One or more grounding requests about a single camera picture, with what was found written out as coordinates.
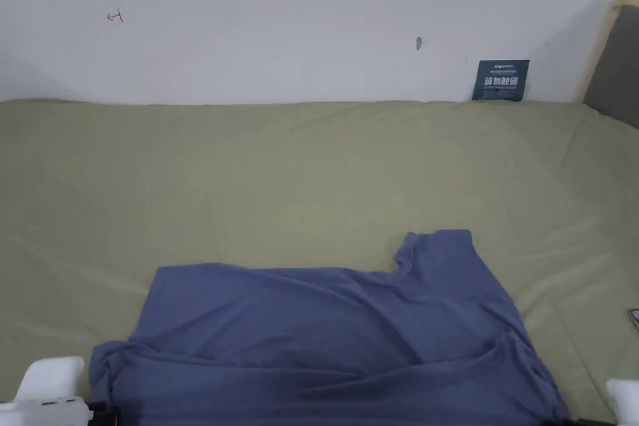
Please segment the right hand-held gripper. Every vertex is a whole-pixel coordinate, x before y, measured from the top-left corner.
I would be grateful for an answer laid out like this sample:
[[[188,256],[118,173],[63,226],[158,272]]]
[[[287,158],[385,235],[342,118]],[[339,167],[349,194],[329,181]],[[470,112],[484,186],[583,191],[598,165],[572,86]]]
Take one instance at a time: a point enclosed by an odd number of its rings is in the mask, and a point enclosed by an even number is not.
[[[610,379],[606,384],[617,425],[638,425],[638,380]],[[575,419],[571,426],[616,426],[610,422]]]

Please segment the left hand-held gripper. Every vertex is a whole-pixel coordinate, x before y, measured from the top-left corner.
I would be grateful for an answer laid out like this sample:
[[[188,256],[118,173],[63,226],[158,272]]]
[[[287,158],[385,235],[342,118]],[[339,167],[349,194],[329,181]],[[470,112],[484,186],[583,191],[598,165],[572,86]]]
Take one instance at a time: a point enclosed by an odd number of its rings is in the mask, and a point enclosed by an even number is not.
[[[35,361],[15,398],[1,404],[1,425],[118,425],[119,412],[107,402],[85,402],[77,395],[84,371],[81,357]]]

